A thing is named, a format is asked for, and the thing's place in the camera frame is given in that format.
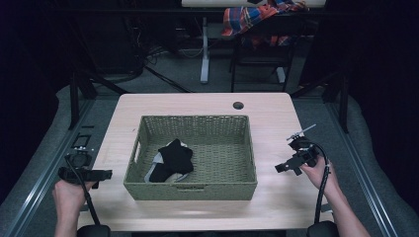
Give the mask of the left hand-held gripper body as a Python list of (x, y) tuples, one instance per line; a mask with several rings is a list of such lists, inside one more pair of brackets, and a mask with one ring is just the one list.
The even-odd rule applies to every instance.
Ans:
[(87, 147), (91, 136), (78, 133), (70, 145), (70, 152), (64, 156), (65, 166), (58, 169), (58, 177), (71, 184), (98, 182), (96, 171), (91, 169), (92, 155)]

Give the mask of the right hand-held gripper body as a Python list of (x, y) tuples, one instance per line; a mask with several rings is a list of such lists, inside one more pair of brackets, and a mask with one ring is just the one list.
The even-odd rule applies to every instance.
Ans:
[(297, 169), (302, 164), (306, 164), (309, 167), (314, 167), (316, 165), (318, 152), (315, 148), (315, 144), (303, 135), (312, 128), (314, 128), (314, 124), (294, 133), (288, 138), (288, 141), (290, 142), (289, 147), (294, 151), (294, 155), (286, 162), (287, 169)]

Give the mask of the green woven basket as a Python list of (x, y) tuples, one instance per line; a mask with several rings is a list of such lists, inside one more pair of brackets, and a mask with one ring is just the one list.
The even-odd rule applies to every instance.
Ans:
[[(180, 139), (194, 171), (176, 183), (145, 183), (158, 149)], [(143, 116), (124, 185), (136, 200), (249, 200), (257, 187), (247, 116)]]

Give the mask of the black and grey cloth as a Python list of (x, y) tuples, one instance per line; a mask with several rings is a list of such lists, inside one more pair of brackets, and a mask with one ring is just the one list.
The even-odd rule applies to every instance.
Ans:
[(194, 171), (193, 150), (176, 138), (158, 149), (144, 176), (145, 183), (176, 183)]

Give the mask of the person's right hand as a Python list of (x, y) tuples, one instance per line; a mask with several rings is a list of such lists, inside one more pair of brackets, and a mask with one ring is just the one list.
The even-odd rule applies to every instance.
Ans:
[(308, 179), (320, 189), (320, 185), (323, 179), (324, 171), (326, 168), (329, 169), (328, 178), (324, 188), (324, 194), (327, 198), (336, 197), (340, 192), (338, 180), (335, 174), (335, 170), (331, 163), (326, 164), (324, 157), (318, 155), (315, 159), (316, 165), (314, 167), (309, 167), (304, 164), (300, 166), (300, 169), (306, 174)]

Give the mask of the person's left hand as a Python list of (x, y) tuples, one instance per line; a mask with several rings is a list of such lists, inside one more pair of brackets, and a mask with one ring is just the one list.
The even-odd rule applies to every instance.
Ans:
[(80, 185), (58, 181), (52, 195), (56, 208), (57, 226), (74, 226), (77, 228), (80, 208), (85, 203), (84, 190)]

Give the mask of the black metal stand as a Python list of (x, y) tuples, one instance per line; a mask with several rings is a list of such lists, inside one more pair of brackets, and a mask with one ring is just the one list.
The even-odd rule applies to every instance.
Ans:
[(301, 89), (291, 93), (291, 97), (299, 98), (319, 86), (325, 86), (321, 96), (324, 103), (332, 103), (339, 98), (338, 122), (345, 133), (349, 132), (347, 126), (348, 103), (349, 103), (349, 78), (343, 72), (332, 72), (331, 74), (303, 86)]
[(71, 122), (69, 128), (72, 129), (78, 123), (80, 119), (80, 108), (79, 108), (79, 94), (87, 100), (95, 100), (98, 96), (98, 92), (93, 86), (93, 83), (99, 83), (111, 91), (116, 92), (119, 95), (127, 94), (127, 90), (117, 86), (116, 84), (106, 80), (104, 77), (90, 72), (90, 71), (76, 71), (70, 78), (70, 110), (71, 110)]

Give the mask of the black chair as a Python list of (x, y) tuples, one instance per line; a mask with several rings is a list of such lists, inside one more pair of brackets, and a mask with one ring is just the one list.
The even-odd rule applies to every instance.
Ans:
[(236, 67), (271, 67), (273, 73), (279, 67), (285, 69), (282, 91), (288, 86), (297, 41), (306, 24), (303, 18), (292, 15), (274, 15), (234, 37), (235, 45), (230, 61), (230, 91), (235, 91)]

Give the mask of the white desk with grey leg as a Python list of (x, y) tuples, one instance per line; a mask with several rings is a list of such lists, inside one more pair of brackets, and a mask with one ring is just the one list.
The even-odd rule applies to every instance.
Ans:
[[(327, 0), (303, 0), (309, 8), (322, 8)], [(229, 7), (256, 7), (267, 4), (268, 0), (181, 0), (183, 7), (198, 8), (229, 8)], [(210, 55), (209, 55), (209, 38), (208, 38), (208, 22), (203, 17), (203, 61), (201, 70), (201, 83), (207, 84), (210, 73)]]

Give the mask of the plaid cloth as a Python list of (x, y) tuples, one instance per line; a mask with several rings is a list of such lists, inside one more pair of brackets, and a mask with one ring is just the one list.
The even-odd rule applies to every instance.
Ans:
[[(253, 27), (266, 22), (276, 14), (288, 12), (306, 12), (309, 8), (304, 0), (294, 2), (293, 0), (267, 0), (267, 3), (257, 7), (232, 7), (224, 10), (223, 30), (224, 37), (233, 37), (247, 33)], [(245, 47), (252, 46), (285, 46), (296, 41), (291, 36), (251, 36), (245, 37), (241, 43)]]

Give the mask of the grey metal rail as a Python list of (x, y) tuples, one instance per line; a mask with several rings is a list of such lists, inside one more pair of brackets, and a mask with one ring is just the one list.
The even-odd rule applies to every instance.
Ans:
[(357, 182), (360, 185), (364, 196), (367, 200), (367, 203), (372, 211), (374, 218), (376, 220), (377, 226), (383, 237), (399, 237), (392, 221), (389, 218), (389, 215), (379, 197), (376, 188), (374, 187), (370, 176), (367, 173), (364, 162), (362, 161), (359, 152), (350, 136), (349, 133), (346, 133), (342, 128), (339, 121), (338, 110), (332, 104), (325, 105), (328, 114), (331, 116), (333, 124), (336, 130), (339, 133), (339, 136), (343, 140), (345, 147), (349, 153), (349, 161), (351, 167), (357, 177)]
[(65, 152), (95, 101), (79, 107), (79, 119), (70, 128), (70, 102), (60, 101), (58, 112), (22, 176), (0, 205), (0, 237), (23, 237), (56, 178)]

